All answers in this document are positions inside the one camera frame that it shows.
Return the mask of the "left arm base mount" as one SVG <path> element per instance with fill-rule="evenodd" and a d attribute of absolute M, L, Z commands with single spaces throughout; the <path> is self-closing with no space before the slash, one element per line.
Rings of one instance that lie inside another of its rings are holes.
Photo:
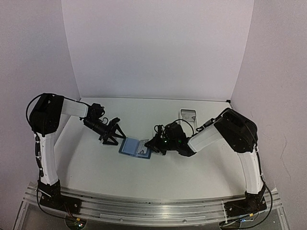
<path fill-rule="evenodd" d="M 71 214 L 80 212 L 81 199 L 62 195 L 60 181 L 53 185 L 39 183 L 38 189 L 42 194 L 39 200 L 40 205 Z"/>

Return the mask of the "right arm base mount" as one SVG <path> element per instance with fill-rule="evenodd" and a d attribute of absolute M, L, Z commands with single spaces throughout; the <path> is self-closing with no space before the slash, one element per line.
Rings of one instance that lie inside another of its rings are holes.
<path fill-rule="evenodd" d="M 267 209 L 264 198 L 265 187 L 257 194 L 245 192 L 245 198 L 226 202 L 224 208 L 228 217 L 238 217 L 249 214 L 256 214 Z"/>

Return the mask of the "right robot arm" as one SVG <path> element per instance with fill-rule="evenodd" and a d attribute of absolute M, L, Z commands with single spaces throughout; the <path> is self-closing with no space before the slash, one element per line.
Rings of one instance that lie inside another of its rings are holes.
<path fill-rule="evenodd" d="M 181 122 L 182 118 L 165 126 L 156 125 L 155 135 L 144 144 L 145 147 L 163 155 L 168 151 L 176 151 L 181 156 L 191 157 L 213 143 L 224 140 L 240 159 L 246 193 L 256 195 L 264 189 L 258 154 L 258 128 L 253 121 L 226 108 L 217 117 L 193 128 L 190 137 L 184 132 Z"/>

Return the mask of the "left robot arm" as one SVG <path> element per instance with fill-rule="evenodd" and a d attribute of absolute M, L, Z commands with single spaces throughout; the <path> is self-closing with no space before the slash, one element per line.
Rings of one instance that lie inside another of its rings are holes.
<path fill-rule="evenodd" d="M 54 93 L 42 93 L 30 101 L 36 102 L 32 111 L 26 108 L 26 119 L 35 137 L 35 157 L 39 168 L 39 183 L 51 187 L 59 183 L 54 156 L 54 138 L 62 115 L 78 117 L 83 124 L 99 135 L 104 145 L 118 145 L 117 139 L 126 135 L 115 117 L 104 123 L 105 108 L 98 103 L 89 105 Z"/>

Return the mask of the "silver credit card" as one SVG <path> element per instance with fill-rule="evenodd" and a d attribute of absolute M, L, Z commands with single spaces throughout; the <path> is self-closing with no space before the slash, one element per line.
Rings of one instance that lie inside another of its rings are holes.
<path fill-rule="evenodd" d="M 140 140 L 139 145 L 136 150 L 136 156 L 139 158 L 147 158 L 149 157 L 150 150 L 145 146 L 145 143 L 147 143 L 148 139 Z"/>

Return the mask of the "blue card holder wallet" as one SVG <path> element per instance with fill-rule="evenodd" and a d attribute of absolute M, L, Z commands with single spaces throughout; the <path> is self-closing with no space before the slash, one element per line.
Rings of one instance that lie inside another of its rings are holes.
<path fill-rule="evenodd" d="M 119 153 L 135 158 L 139 158 L 136 156 L 136 150 L 139 145 L 140 140 L 134 138 L 126 138 L 122 141 L 122 144 L 119 148 Z M 152 151 L 150 150 L 149 157 L 141 158 L 141 159 L 150 159 Z"/>

